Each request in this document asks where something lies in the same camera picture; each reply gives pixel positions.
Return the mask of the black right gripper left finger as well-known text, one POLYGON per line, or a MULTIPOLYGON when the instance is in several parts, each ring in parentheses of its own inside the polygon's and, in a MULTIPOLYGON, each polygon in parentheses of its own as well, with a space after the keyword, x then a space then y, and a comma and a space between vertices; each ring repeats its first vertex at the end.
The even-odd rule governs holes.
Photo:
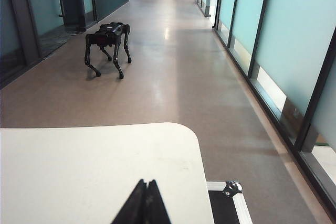
POLYGON ((144 205, 147 185, 139 180, 126 202, 112 221, 118 223, 143 223, 144 205))

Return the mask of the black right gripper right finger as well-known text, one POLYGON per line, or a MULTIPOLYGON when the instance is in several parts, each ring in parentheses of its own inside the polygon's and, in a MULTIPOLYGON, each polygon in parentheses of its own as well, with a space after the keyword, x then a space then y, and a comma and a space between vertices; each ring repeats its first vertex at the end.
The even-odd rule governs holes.
POLYGON ((171 223, 155 179, 146 189, 145 223, 171 223))

